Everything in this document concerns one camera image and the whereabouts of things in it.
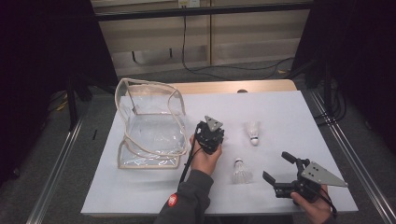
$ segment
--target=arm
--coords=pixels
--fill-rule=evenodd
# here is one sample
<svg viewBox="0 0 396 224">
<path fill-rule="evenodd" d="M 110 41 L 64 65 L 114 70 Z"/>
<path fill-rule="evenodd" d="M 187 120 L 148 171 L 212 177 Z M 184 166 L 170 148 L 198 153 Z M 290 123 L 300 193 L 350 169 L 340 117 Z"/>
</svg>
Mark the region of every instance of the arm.
<svg viewBox="0 0 396 224">
<path fill-rule="evenodd" d="M 327 186 L 322 185 L 322 189 L 327 192 Z M 321 195 L 326 197 L 326 194 L 322 191 L 320 192 Z M 337 222 L 332 217 L 332 211 L 330 206 L 325 203 L 323 200 L 318 198 L 317 201 L 314 203 L 309 203 L 306 199 L 304 199 L 300 194 L 293 192 L 291 198 L 299 204 L 304 210 L 306 217 L 308 218 L 309 222 L 312 224 L 336 224 Z"/>
<path fill-rule="evenodd" d="M 191 162 L 190 176 L 180 183 L 177 192 L 169 198 L 154 224 L 203 223 L 204 213 L 210 205 L 209 191 L 213 184 L 210 177 L 221 155 L 221 146 L 212 155 L 204 153 L 199 144 L 195 144 Z"/>
</svg>

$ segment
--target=table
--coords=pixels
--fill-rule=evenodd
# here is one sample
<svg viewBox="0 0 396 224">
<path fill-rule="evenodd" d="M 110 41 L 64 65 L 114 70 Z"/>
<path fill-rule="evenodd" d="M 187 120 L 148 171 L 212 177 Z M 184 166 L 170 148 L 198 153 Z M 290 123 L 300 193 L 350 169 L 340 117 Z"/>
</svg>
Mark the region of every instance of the table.
<svg viewBox="0 0 396 224">
<path fill-rule="evenodd" d="M 187 133 L 193 133 L 206 113 L 224 122 L 223 154 L 212 175 L 209 215 L 270 215 L 301 212 L 290 199 L 277 199 L 262 178 L 265 170 L 279 182 L 296 178 L 295 165 L 281 158 L 282 151 L 308 158 L 341 177 L 313 121 L 303 96 L 289 80 L 174 84 L 183 94 Z M 248 93 L 235 94 L 243 89 Z M 242 123 L 255 118 L 262 123 L 261 142 L 252 146 L 243 135 Z M 117 146 L 122 138 L 120 117 L 115 116 L 90 191 L 81 213 L 94 217 L 155 216 L 176 191 L 183 166 L 175 170 L 121 170 Z M 243 157 L 253 171 L 253 183 L 233 185 L 235 157 Z M 181 158 L 183 164 L 187 156 Z M 357 211 L 348 189 L 329 187 L 340 212 Z"/>
</svg>

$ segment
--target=black metal bar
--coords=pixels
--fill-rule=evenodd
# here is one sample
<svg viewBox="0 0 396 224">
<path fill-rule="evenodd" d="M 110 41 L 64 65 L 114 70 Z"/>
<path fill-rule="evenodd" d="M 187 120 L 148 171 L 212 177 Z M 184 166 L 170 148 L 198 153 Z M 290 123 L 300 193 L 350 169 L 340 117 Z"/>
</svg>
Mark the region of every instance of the black metal bar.
<svg viewBox="0 0 396 224">
<path fill-rule="evenodd" d="M 332 0 L 332 1 L 320 1 L 320 2 L 309 1 L 309 2 L 297 2 L 297 3 L 262 4 L 262 5 L 235 6 L 235 7 L 172 8 L 172 9 L 136 11 L 136 12 L 97 13 L 95 15 L 83 15 L 83 16 L 65 16 L 65 17 L 49 16 L 47 19 L 51 21 L 67 21 L 67 22 L 122 21 L 122 20 L 200 16 L 200 15 L 214 15 L 214 14 L 303 10 L 303 9 L 310 9 L 312 7 L 332 5 L 335 4 L 336 2 L 337 1 Z"/>
</svg>

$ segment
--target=gray carpet floor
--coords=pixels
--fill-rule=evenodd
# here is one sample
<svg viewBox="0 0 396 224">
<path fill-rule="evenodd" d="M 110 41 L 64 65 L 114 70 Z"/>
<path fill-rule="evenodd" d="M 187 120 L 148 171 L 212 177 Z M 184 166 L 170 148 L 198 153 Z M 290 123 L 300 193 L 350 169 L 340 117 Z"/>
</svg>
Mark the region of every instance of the gray carpet floor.
<svg viewBox="0 0 396 224">
<path fill-rule="evenodd" d="M 238 66 L 255 68 L 274 63 L 276 62 L 244 63 Z M 208 68 L 200 72 L 216 74 L 218 77 L 231 80 L 265 79 L 269 76 L 282 78 L 284 75 L 274 71 L 289 69 L 290 65 L 291 60 L 288 60 L 280 64 L 277 69 L 275 67 L 267 70 Z M 186 70 L 144 74 L 133 78 L 170 83 L 220 80 L 208 75 L 192 74 Z M 312 114 L 319 114 L 309 93 L 310 90 L 304 85 L 304 77 L 297 77 L 294 81 L 297 88 L 302 91 Z M 42 223 L 152 223 L 154 217 L 94 218 L 80 213 L 116 113 L 113 96 L 95 87 L 92 87 L 92 92 L 93 99 L 90 102 L 78 100 L 78 108 L 88 108 L 87 116 L 82 121 L 78 138 L 67 158 Z M 53 102 L 50 108 L 59 103 L 59 101 Z M 68 122 L 67 107 L 50 113 L 35 147 L 20 167 L 21 176 L 8 180 L 0 188 L 0 223 L 26 223 L 64 145 L 68 135 Z M 396 191 L 392 187 L 394 186 L 392 180 L 396 177 L 396 156 L 387 149 L 381 136 L 366 127 L 364 116 L 352 103 L 347 103 L 346 116 L 339 121 L 339 125 L 357 151 L 368 173 L 374 178 L 389 203 L 395 207 Z M 328 126 L 320 126 L 319 130 L 345 181 L 349 183 L 349 190 L 360 210 L 357 213 L 340 214 L 339 222 L 384 223 Z M 303 214 L 293 217 L 294 223 L 307 223 Z"/>
</svg>

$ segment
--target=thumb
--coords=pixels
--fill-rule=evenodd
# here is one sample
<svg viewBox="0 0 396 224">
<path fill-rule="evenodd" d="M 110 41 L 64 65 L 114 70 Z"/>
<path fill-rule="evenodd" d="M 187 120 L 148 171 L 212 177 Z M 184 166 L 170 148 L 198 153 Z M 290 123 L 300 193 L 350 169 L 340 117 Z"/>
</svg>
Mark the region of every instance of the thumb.
<svg viewBox="0 0 396 224">
<path fill-rule="evenodd" d="M 308 212 L 312 208 L 312 204 L 309 203 L 303 196 L 301 196 L 297 192 L 292 192 L 290 197 L 299 204 L 306 212 Z"/>
</svg>

